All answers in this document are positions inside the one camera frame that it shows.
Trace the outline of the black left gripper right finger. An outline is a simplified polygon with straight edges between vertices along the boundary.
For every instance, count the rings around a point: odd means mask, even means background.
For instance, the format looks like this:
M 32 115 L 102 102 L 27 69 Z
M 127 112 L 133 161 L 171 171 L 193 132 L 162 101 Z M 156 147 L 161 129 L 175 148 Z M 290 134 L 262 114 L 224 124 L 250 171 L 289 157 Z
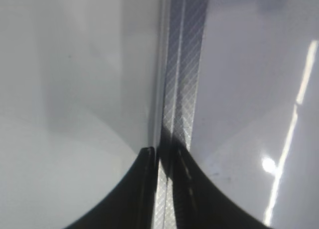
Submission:
M 226 197 L 186 149 L 176 149 L 173 204 L 178 229 L 267 229 Z

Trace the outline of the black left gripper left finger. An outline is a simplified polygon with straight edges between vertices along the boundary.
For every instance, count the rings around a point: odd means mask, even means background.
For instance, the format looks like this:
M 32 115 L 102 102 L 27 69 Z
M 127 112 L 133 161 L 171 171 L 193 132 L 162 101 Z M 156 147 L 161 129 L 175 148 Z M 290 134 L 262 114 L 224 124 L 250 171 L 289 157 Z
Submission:
M 156 189 L 155 150 L 142 148 L 122 180 L 68 229 L 150 229 Z

